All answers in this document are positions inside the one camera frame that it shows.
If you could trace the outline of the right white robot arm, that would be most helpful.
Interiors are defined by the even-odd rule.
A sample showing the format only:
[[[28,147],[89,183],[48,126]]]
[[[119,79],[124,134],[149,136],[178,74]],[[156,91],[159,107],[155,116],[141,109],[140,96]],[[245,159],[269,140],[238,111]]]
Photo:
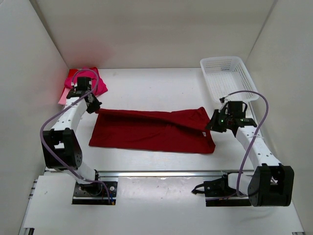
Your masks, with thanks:
[[[208,182],[204,187],[209,200],[227,200],[232,196],[245,197],[255,207],[289,206],[291,203],[294,170],[283,165],[269,150],[259,135],[260,125],[246,117],[247,104],[243,101],[228,101],[221,98],[221,108],[214,110],[207,129],[219,133],[230,130],[246,151],[254,173],[226,173],[221,178]]]

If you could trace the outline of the dark red t shirt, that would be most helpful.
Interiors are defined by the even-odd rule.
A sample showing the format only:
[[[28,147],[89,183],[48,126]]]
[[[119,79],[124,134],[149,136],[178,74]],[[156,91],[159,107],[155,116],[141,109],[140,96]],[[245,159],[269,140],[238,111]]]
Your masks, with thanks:
[[[212,154],[203,107],[172,112],[100,109],[89,141],[92,147]]]

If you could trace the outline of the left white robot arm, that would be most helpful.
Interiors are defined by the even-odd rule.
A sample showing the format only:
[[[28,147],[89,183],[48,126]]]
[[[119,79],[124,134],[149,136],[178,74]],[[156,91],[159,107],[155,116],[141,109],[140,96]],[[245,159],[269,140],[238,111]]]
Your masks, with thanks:
[[[58,120],[49,130],[41,129],[40,137],[47,168],[64,171],[77,183],[84,185],[92,195],[102,190],[98,172],[83,161],[82,149],[75,135],[84,113],[95,113],[102,104],[91,93],[90,77],[78,77],[77,83],[69,91],[66,104]]]

